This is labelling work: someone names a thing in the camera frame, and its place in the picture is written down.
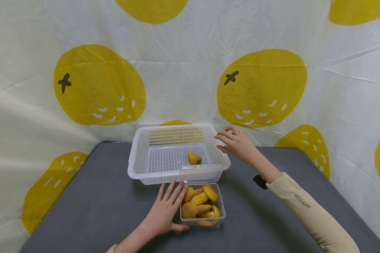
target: finger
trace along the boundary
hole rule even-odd
[[[173,191],[172,195],[170,196],[169,198],[169,202],[173,203],[177,197],[177,195],[179,194],[180,190],[182,189],[184,185],[184,181],[181,181],[179,183],[179,185],[176,187],[176,189]]]
[[[229,145],[230,143],[232,143],[232,140],[228,139],[226,136],[223,136],[223,135],[219,135],[217,134],[216,136],[214,136],[215,139],[219,139],[220,141],[222,141],[223,143]]]
[[[158,196],[156,197],[156,201],[160,201],[162,199],[164,184],[162,184],[159,188]]]
[[[229,130],[232,130],[232,133],[235,135],[242,134],[242,131],[234,125],[229,125],[227,126],[227,128],[225,128],[225,131],[229,131]]]
[[[224,147],[224,146],[218,145],[217,148],[218,148],[219,150],[221,150],[221,151],[222,151],[223,153],[225,153],[225,154],[228,154],[228,152],[229,152],[229,149],[228,149],[227,147]]]
[[[218,135],[223,135],[223,136],[227,137],[230,140],[233,140],[234,137],[235,137],[232,133],[230,133],[228,131],[219,131],[217,134]]]
[[[179,208],[180,204],[182,203],[185,195],[186,195],[186,192],[187,192],[187,186],[184,186],[183,189],[182,189],[182,192],[180,193],[179,197],[177,197],[175,203],[173,204],[173,207],[174,207],[174,210],[177,210],[177,208]]]
[[[169,187],[167,187],[167,190],[165,192],[165,196],[163,197],[163,201],[166,201],[166,200],[169,199],[170,194],[172,193],[172,189],[173,189],[173,186],[174,186],[175,183],[176,183],[176,179],[172,179]]]
[[[182,231],[185,231],[185,230],[189,230],[189,226],[183,225],[183,224],[172,223],[170,229],[174,230],[174,231],[182,232]]]

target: white plastic basket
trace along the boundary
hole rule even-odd
[[[217,145],[217,134],[210,124],[144,127],[137,130],[128,161],[128,175],[143,184],[217,182],[230,166],[227,154]],[[187,152],[200,155],[201,165],[190,165]]]

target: black wristband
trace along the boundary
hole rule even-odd
[[[264,178],[262,178],[262,176],[260,175],[257,175],[253,178],[253,181],[255,181],[255,183],[260,186],[260,188],[266,190],[267,189],[267,186],[266,186],[266,181]]]

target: clear plastic container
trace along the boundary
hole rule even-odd
[[[214,189],[218,193],[218,199],[215,203],[212,203],[211,200],[208,200],[210,205],[215,205],[220,210],[220,216],[214,218],[194,218],[194,219],[183,219],[182,218],[182,205],[180,206],[180,219],[182,220],[182,224],[186,224],[190,227],[191,230],[197,229],[217,229],[221,226],[224,218],[226,216],[224,203],[222,202],[220,188],[216,183],[204,183],[204,184],[188,184],[189,187],[193,187],[193,189],[202,188],[204,185],[210,184],[214,187]]]

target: gray table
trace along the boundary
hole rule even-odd
[[[20,252],[102,253],[124,239],[147,215],[159,189],[128,177],[130,150],[131,144],[100,143]],[[380,240],[304,152],[259,150],[334,216],[361,253],[380,253]],[[287,206],[252,181],[254,169],[230,159],[218,182],[227,213],[221,228],[170,232],[141,252],[321,252]]]

